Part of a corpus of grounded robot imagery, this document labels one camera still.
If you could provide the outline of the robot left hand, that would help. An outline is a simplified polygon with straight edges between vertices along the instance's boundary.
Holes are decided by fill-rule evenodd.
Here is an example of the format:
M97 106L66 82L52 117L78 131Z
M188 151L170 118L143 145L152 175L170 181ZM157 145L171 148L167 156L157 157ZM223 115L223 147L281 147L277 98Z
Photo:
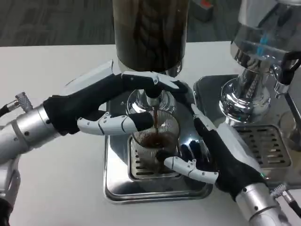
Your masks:
M154 124L150 112L111 114L99 107L120 94L136 89L187 93L178 79L154 72L113 73L113 60L75 78L59 95L43 102L47 116L62 136L79 131L93 135L121 135L149 129Z

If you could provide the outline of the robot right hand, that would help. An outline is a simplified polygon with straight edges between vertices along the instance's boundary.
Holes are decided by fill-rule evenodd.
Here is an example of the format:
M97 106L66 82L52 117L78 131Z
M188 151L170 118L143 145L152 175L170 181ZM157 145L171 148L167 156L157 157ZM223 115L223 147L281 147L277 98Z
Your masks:
M189 107L197 133L208 148L217 171L198 169L197 160L185 161L160 149L156 154L158 162L169 169L193 180L216 184L223 192L235 199L247 186L267 186L263 172L238 132L230 125L221 123L216 127L195 104Z

